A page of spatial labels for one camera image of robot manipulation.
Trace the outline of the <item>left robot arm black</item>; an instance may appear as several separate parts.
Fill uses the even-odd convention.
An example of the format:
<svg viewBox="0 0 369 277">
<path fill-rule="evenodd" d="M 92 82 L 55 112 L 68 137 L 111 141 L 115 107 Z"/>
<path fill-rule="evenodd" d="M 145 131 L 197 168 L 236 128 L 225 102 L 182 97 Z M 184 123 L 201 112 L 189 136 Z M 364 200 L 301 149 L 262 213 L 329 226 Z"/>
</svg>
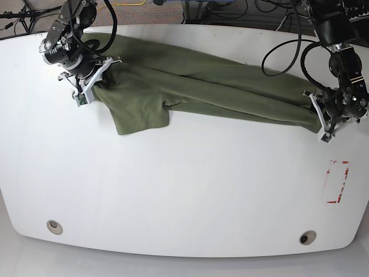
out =
<svg viewBox="0 0 369 277">
<path fill-rule="evenodd" d="M 362 62 L 350 44 L 359 33 L 353 19 L 368 15 L 368 1 L 303 1 L 302 4 L 318 42 L 303 50 L 300 65 L 308 81 L 319 89 L 308 97 L 321 123 L 318 138 L 328 143 L 337 132 L 368 115 Z M 326 87 L 308 74 L 305 59 L 316 47 L 329 51 L 329 70 L 337 78 L 338 88 Z"/>
</svg>

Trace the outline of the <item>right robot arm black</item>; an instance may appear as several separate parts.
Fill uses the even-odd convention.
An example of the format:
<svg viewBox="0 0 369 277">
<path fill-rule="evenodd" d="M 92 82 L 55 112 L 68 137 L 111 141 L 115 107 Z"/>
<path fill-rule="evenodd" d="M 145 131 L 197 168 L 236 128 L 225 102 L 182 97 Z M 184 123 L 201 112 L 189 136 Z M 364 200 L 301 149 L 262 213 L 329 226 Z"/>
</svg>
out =
<svg viewBox="0 0 369 277">
<path fill-rule="evenodd" d="M 65 71 L 58 81 L 67 81 L 72 88 L 72 98 L 78 106 L 95 101 L 94 85 L 107 87 L 110 78 L 106 70 L 114 63 L 122 62 L 103 54 L 116 38 L 118 19 L 110 1 L 105 6 L 112 17 L 112 34 L 105 46 L 97 39 L 82 41 L 84 29 L 90 27 L 97 16 L 96 1 L 66 1 L 58 18 L 53 22 L 47 37 L 39 46 L 43 60 L 48 65 L 58 65 Z"/>
</svg>

